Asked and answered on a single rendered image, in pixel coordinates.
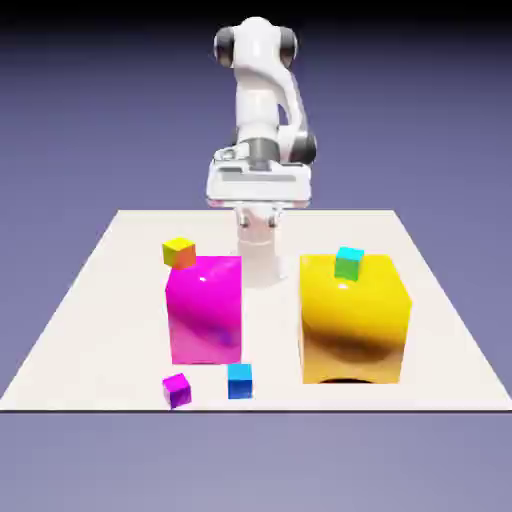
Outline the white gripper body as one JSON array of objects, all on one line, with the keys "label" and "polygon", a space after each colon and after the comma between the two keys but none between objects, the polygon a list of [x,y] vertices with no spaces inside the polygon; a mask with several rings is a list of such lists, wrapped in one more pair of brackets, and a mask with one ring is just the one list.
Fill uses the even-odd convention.
[{"label": "white gripper body", "polygon": [[251,170],[247,160],[212,161],[206,183],[210,206],[271,204],[304,208],[312,196],[311,168],[307,165],[269,162],[270,169]]}]

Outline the small yellow cube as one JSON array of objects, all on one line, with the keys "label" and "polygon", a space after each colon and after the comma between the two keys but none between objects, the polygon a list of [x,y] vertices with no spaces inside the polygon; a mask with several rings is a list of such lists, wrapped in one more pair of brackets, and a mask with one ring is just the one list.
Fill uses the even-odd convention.
[{"label": "small yellow cube", "polygon": [[162,244],[163,262],[172,269],[184,269],[196,264],[196,245],[193,241],[176,237]]}]

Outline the small green cube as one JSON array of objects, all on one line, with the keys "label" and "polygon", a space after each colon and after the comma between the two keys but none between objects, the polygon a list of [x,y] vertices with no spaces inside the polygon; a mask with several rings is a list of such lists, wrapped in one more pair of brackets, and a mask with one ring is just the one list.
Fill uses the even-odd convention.
[{"label": "small green cube", "polygon": [[335,258],[334,276],[337,279],[357,281],[364,254],[363,249],[341,246]]}]

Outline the small blue cube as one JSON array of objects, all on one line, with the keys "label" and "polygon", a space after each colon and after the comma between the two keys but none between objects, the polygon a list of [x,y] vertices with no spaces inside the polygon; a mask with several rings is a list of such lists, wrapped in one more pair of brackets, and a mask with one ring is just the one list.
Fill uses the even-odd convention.
[{"label": "small blue cube", "polygon": [[253,394],[252,366],[249,363],[234,363],[227,367],[228,398],[249,399]]}]

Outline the small purple cube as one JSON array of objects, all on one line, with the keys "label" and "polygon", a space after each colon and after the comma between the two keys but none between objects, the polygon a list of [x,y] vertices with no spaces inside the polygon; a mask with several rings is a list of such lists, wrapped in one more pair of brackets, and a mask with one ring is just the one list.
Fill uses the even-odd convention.
[{"label": "small purple cube", "polygon": [[162,380],[164,396],[171,409],[187,405],[192,400],[191,385],[183,373]]}]

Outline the large magenta box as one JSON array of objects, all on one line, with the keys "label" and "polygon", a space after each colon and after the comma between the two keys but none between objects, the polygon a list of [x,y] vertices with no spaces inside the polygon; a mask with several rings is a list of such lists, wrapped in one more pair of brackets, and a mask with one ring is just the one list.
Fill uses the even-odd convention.
[{"label": "large magenta box", "polygon": [[199,256],[194,265],[171,270],[165,297],[173,364],[222,365],[241,361],[239,256]]}]

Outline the large yellow box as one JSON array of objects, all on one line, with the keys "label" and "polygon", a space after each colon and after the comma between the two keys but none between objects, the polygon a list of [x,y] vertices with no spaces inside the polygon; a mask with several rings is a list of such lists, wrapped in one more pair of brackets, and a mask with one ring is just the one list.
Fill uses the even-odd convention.
[{"label": "large yellow box", "polygon": [[302,382],[400,381],[412,300],[392,261],[366,254],[356,281],[335,277],[333,254],[300,257]]}]

